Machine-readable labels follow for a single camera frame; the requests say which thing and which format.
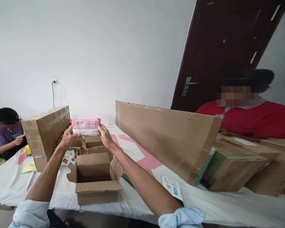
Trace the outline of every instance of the red shirt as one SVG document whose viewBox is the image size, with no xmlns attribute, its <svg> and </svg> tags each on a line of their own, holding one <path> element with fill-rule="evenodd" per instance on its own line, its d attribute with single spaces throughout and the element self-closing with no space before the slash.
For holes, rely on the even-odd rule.
<svg viewBox="0 0 285 228">
<path fill-rule="evenodd" d="M 211 101 L 201 106 L 196 113 L 222 115 L 225 108 L 218 107 L 217 101 Z M 225 113 L 221 127 L 244 136 L 285 139 L 285 105 L 265 101 L 249 109 L 231 108 Z"/>
</svg>

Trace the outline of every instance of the door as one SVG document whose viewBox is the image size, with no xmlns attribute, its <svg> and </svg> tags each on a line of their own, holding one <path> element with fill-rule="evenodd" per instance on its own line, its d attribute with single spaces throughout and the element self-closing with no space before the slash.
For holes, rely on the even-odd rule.
<svg viewBox="0 0 285 228">
<path fill-rule="evenodd" d="M 255 69 L 284 10 L 285 0 L 197 0 L 171 109 L 195 112 L 220 79 Z"/>
</svg>

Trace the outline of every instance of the cable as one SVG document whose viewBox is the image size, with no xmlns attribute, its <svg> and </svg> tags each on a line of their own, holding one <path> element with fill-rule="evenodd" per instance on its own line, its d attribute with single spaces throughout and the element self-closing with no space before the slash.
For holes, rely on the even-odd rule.
<svg viewBox="0 0 285 228">
<path fill-rule="evenodd" d="M 54 105 L 54 86 L 53 86 L 53 83 L 56 83 L 56 81 L 53 81 L 53 82 L 52 82 L 52 89 L 53 89 L 53 108 L 55 108 L 55 105 Z"/>
</svg>

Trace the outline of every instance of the shirt cuff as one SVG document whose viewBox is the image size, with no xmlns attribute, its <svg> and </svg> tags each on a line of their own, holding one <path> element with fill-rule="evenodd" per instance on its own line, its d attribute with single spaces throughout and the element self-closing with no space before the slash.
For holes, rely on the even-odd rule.
<svg viewBox="0 0 285 228">
<path fill-rule="evenodd" d="M 197 207 L 181 207 L 174 214 L 160 216 L 158 224 L 160 228 L 203 227 L 201 223 L 204 218 L 205 213 Z"/>
<path fill-rule="evenodd" d="M 27 199 L 17 207 L 13 222 L 9 228 L 14 227 L 49 227 L 48 219 L 49 202 L 39 202 Z"/>
</svg>

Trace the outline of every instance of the yellow object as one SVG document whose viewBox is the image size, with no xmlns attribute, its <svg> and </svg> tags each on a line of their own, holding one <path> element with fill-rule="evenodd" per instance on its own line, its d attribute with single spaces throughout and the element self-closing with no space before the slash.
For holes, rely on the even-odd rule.
<svg viewBox="0 0 285 228">
<path fill-rule="evenodd" d="M 20 174 L 27 173 L 29 171 L 37 171 L 34 161 L 29 161 Z"/>
<path fill-rule="evenodd" d="M 27 152 L 28 155 L 32 154 L 31 149 L 29 148 L 28 145 L 25 146 L 25 149 L 26 149 L 26 152 Z"/>
</svg>

